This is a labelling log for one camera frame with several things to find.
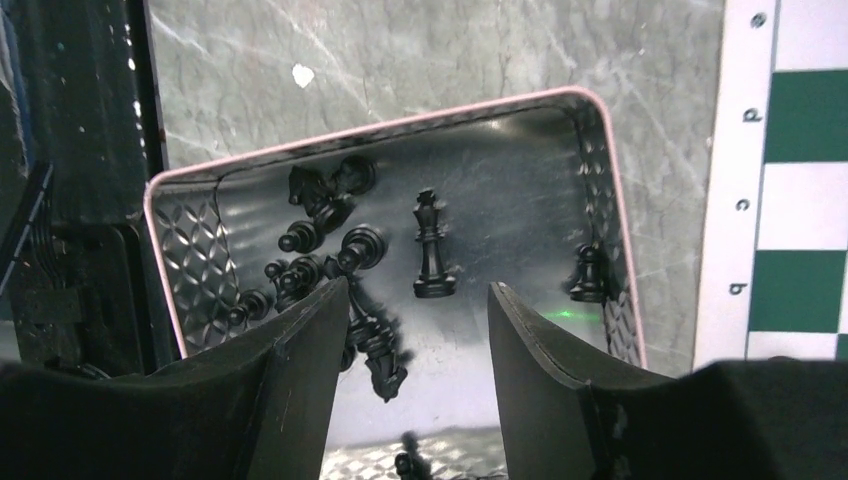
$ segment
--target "black pawn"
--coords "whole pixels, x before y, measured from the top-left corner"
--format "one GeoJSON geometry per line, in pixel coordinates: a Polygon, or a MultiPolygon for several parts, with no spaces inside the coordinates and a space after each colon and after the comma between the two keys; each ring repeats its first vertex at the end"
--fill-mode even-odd
{"type": "Polygon", "coordinates": [[[351,155],[342,160],[331,179],[336,186],[336,194],[362,195],[377,183],[377,168],[371,160],[351,155]]]}
{"type": "Polygon", "coordinates": [[[568,291],[568,296],[575,302],[603,302],[607,296],[603,266],[604,258],[597,248],[591,245],[580,247],[577,253],[577,280],[568,291]]]}
{"type": "Polygon", "coordinates": [[[341,227],[351,213],[321,174],[302,167],[292,167],[289,174],[289,203],[303,205],[315,226],[325,234],[341,227]]]}
{"type": "Polygon", "coordinates": [[[342,239],[339,268],[347,273],[373,268],[383,259],[386,248],[386,241],[377,229],[360,225],[342,239]]]}
{"type": "Polygon", "coordinates": [[[282,312],[291,307],[318,285],[321,280],[321,265],[311,255],[298,257],[290,264],[282,260],[265,266],[265,275],[277,290],[274,310],[282,312]]]}
{"type": "Polygon", "coordinates": [[[238,304],[227,312],[227,322],[238,326],[248,320],[262,320],[270,309],[265,294],[259,290],[248,290],[241,295],[238,304]]]}
{"type": "Polygon", "coordinates": [[[289,268],[289,263],[285,260],[275,260],[268,265],[265,265],[265,276],[268,277],[268,280],[274,285],[274,290],[277,292],[277,295],[280,294],[280,277],[283,275],[283,272],[289,268]]]}
{"type": "Polygon", "coordinates": [[[421,262],[421,273],[413,285],[415,296],[418,298],[440,298],[453,295],[456,292],[456,279],[445,272],[439,242],[445,237],[439,229],[439,212],[442,207],[436,206],[436,194],[432,189],[422,190],[418,194],[418,206],[413,213],[418,220],[418,238],[424,256],[421,262]]]}
{"type": "Polygon", "coordinates": [[[297,257],[280,277],[283,291],[297,291],[307,296],[321,281],[321,264],[312,255],[297,257]]]}
{"type": "Polygon", "coordinates": [[[399,453],[395,457],[395,473],[400,480],[417,480],[415,478],[415,465],[408,453],[399,453]]]}
{"type": "Polygon", "coordinates": [[[324,234],[315,224],[298,220],[289,225],[288,231],[280,236],[277,245],[284,252],[309,253],[324,243],[324,234]]]}

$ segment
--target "diamond plate pattern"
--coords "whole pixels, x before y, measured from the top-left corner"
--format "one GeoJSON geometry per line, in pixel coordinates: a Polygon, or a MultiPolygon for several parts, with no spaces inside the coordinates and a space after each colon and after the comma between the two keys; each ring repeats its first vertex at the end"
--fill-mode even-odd
{"type": "Polygon", "coordinates": [[[586,214],[592,224],[593,237],[606,252],[611,265],[610,297],[604,305],[604,328],[610,355],[633,365],[640,365],[633,305],[630,300],[630,278],[624,257],[621,217],[614,191],[612,171],[604,131],[593,128],[600,119],[589,113],[581,124],[580,173],[586,180],[586,214]]]}
{"type": "Polygon", "coordinates": [[[189,355],[235,336],[217,320],[235,305],[238,282],[214,190],[168,193],[157,199],[157,234],[189,355]]]}
{"type": "MultiPolygon", "coordinates": [[[[339,449],[324,454],[321,480],[398,478],[395,456],[401,442],[339,449]]],[[[506,479],[500,431],[459,431],[418,440],[418,452],[430,463],[434,479],[506,479]]]]}

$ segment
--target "gray marble countertop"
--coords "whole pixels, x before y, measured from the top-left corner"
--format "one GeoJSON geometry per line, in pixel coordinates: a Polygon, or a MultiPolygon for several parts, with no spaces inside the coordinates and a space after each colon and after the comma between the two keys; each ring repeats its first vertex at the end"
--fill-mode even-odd
{"type": "Polygon", "coordinates": [[[613,116],[649,367],[680,375],[692,361],[722,4],[153,0],[170,164],[592,89],[613,116]]]}

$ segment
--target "black chess piece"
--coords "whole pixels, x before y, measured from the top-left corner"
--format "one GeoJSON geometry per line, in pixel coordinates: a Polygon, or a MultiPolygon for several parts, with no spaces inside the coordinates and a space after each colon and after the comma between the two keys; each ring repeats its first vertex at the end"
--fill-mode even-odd
{"type": "Polygon", "coordinates": [[[362,195],[374,188],[374,184],[377,183],[377,168],[371,160],[359,155],[351,155],[342,160],[339,169],[330,178],[336,187],[337,195],[344,193],[362,195]]]}
{"type": "MultiPolygon", "coordinates": [[[[324,276],[327,277],[328,280],[348,277],[348,292],[351,292],[351,290],[356,288],[353,277],[349,276],[341,269],[341,267],[339,267],[339,261],[333,255],[327,255],[327,258],[324,260],[324,276]]],[[[350,367],[353,366],[354,360],[356,360],[356,345],[348,345],[347,341],[345,341],[344,351],[342,352],[342,363],[339,371],[346,372],[350,370],[350,367]]]]}
{"type": "Polygon", "coordinates": [[[232,326],[239,326],[248,320],[262,320],[270,309],[270,302],[264,293],[248,290],[241,294],[236,306],[227,312],[227,322],[232,326]]]}
{"type": "Polygon", "coordinates": [[[315,257],[305,255],[288,265],[282,260],[270,263],[265,266],[265,275],[277,290],[274,310],[282,312],[309,295],[321,281],[322,270],[315,257]]]}
{"type": "Polygon", "coordinates": [[[292,167],[289,173],[289,203],[303,205],[306,215],[324,234],[341,227],[351,213],[350,206],[336,196],[320,173],[303,167],[292,167]]]}
{"type": "Polygon", "coordinates": [[[369,225],[359,225],[347,232],[338,254],[339,268],[353,273],[377,265],[386,254],[387,244],[379,230],[369,225]]]}
{"type": "MultiPolygon", "coordinates": [[[[324,262],[324,272],[327,278],[337,278],[348,275],[342,270],[335,257],[328,256],[324,262]]],[[[371,371],[371,386],[374,393],[384,402],[397,397],[401,384],[408,376],[406,368],[398,362],[396,338],[387,322],[368,314],[359,301],[357,292],[359,285],[350,282],[350,323],[345,337],[345,350],[342,353],[340,370],[348,370],[356,357],[356,353],[364,353],[368,359],[365,366],[371,371]]]]}
{"type": "Polygon", "coordinates": [[[368,357],[365,366],[371,371],[374,393],[388,403],[397,397],[408,375],[406,368],[398,364],[394,332],[388,323],[368,315],[355,295],[351,295],[350,307],[346,345],[355,345],[358,352],[368,357]]]}
{"type": "Polygon", "coordinates": [[[408,453],[399,453],[395,457],[395,473],[400,480],[417,480],[415,478],[415,465],[408,453]]]}
{"type": "Polygon", "coordinates": [[[607,296],[604,280],[605,259],[592,245],[577,250],[577,275],[568,296],[575,302],[601,303],[607,296]]]}
{"type": "Polygon", "coordinates": [[[284,252],[309,253],[324,243],[324,233],[312,222],[298,220],[277,241],[284,252]]]}
{"type": "Polygon", "coordinates": [[[439,251],[439,242],[445,237],[439,228],[441,211],[442,207],[436,205],[433,189],[428,188],[418,194],[418,206],[413,213],[419,228],[416,241],[421,243],[424,250],[421,273],[413,285],[418,298],[447,297],[456,292],[456,279],[445,271],[439,251]]]}
{"type": "Polygon", "coordinates": [[[268,277],[268,280],[270,280],[274,285],[274,290],[277,295],[279,295],[282,290],[282,287],[280,286],[280,277],[287,268],[289,268],[289,262],[285,260],[274,260],[268,265],[265,265],[265,276],[268,277]]]}

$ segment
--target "aluminum tray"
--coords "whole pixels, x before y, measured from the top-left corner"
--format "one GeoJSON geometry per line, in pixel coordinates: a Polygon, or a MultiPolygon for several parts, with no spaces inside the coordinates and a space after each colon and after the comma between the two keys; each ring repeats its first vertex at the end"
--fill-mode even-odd
{"type": "Polygon", "coordinates": [[[400,439],[416,438],[434,478],[505,475],[486,321],[486,286],[501,281],[552,321],[629,363],[645,365],[630,240],[609,113],[564,87],[325,135],[155,177],[144,208],[183,357],[238,335],[221,321],[240,292],[273,289],[263,267],[288,225],[293,165],[329,172],[352,153],[377,163],[373,190],[318,255],[369,223],[389,248],[362,273],[368,296],[398,319],[411,354],[399,396],[384,404],[358,358],[336,392],[322,478],[394,478],[400,439]],[[443,254],[457,293],[414,297],[421,247],[417,192],[447,202],[443,254]],[[562,283],[592,238],[612,261],[605,305],[572,302],[562,283]]]}

